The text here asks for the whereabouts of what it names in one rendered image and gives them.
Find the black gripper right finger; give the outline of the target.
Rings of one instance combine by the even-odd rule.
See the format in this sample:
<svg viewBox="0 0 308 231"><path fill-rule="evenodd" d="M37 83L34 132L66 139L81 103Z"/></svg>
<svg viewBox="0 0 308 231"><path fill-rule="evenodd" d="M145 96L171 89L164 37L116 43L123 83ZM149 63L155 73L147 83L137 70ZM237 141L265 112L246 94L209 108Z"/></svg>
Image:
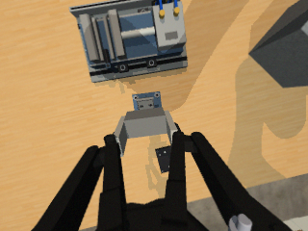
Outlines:
<svg viewBox="0 0 308 231"><path fill-rule="evenodd" d="M171 153L160 231L188 231L185 152L192 153L228 231L293 231L247 192L202 133L184 135L164 112Z"/></svg>

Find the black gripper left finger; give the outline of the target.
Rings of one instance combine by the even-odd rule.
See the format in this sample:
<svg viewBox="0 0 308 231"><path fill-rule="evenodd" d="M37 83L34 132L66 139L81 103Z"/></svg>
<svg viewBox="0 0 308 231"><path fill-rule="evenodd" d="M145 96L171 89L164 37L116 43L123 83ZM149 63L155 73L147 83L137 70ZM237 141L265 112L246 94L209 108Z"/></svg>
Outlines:
<svg viewBox="0 0 308 231"><path fill-rule="evenodd" d="M96 231L124 231L126 203L121 158L127 134L122 116L105 146L90 146L31 231L78 231L104 168ZM119 155L118 155L119 154Z"/></svg>

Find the grey flat bar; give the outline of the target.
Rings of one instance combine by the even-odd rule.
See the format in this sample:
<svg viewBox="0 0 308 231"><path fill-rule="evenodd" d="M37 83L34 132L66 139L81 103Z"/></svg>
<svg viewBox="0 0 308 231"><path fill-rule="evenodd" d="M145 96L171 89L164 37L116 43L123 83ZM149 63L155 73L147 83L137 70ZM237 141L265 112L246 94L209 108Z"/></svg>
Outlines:
<svg viewBox="0 0 308 231"><path fill-rule="evenodd" d="M91 18L91 21L92 21L93 30L94 30L95 37L96 37L96 42L97 42L97 46L98 46L100 60L103 63L105 63L105 58L104 58L104 54L103 54L103 45L102 45L102 40L101 40L101 36L100 36L100 32L99 32L98 23L97 23L97 21L94 17Z"/></svg>
<svg viewBox="0 0 308 231"><path fill-rule="evenodd" d="M112 58L113 61L116 61L116 54L115 54L115 50L114 50L114 46L113 46L109 21L108 21L106 15L103 16L103 21L104 21L105 31L106 31L106 35L107 35L108 44L109 44L111 58Z"/></svg>

